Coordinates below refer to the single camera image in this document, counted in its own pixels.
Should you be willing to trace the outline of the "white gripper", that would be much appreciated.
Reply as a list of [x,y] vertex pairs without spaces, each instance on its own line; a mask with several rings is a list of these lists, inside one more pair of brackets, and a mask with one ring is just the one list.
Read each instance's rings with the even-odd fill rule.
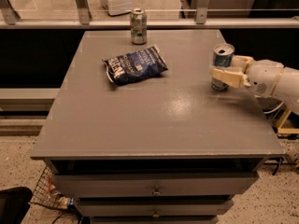
[[216,67],[211,75],[231,87],[246,87],[252,94],[266,98],[271,95],[284,65],[270,60],[254,62],[250,56],[234,55],[231,67],[238,71]]

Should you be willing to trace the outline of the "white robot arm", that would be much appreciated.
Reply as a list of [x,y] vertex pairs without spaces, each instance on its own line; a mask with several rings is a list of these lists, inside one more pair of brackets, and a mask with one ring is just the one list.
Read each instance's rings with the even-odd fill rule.
[[213,78],[234,88],[246,88],[250,93],[274,98],[292,113],[299,115],[299,70],[282,63],[234,55],[228,67],[214,66]]

